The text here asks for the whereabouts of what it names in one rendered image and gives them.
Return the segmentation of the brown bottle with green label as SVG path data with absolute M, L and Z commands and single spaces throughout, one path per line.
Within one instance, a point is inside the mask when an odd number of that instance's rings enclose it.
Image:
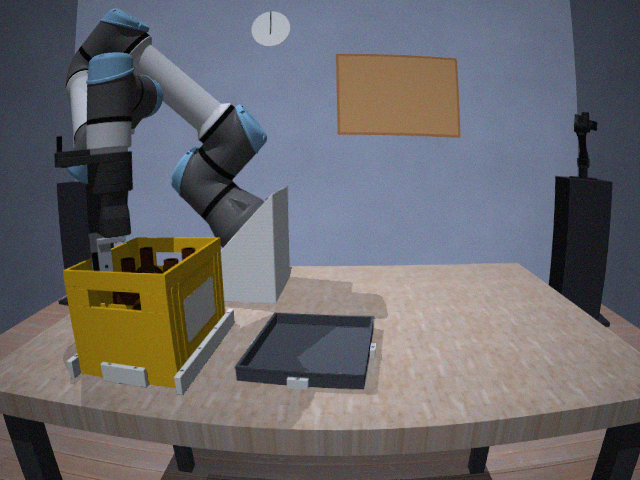
M 174 265 L 179 263 L 177 258 L 168 258 L 168 259 L 164 259 L 163 261 L 164 261 L 163 273 L 169 270 Z

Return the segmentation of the yellow plastic crate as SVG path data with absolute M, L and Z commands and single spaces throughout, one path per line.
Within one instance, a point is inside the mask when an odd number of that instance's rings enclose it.
M 162 271 L 156 252 L 195 252 L 163 274 L 122 272 L 123 258 L 141 267 L 142 247 Z M 143 367 L 149 385 L 176 388 L 174 376 L 225 314 L 221 242 L 134 238 L 111 252 L 114 272 L 93 271 L 91 258 L 63 270 L 81 373 L 103 377 L 102 362 Z M 113 304 L 113 291 L 139 293 L 142 311 Z

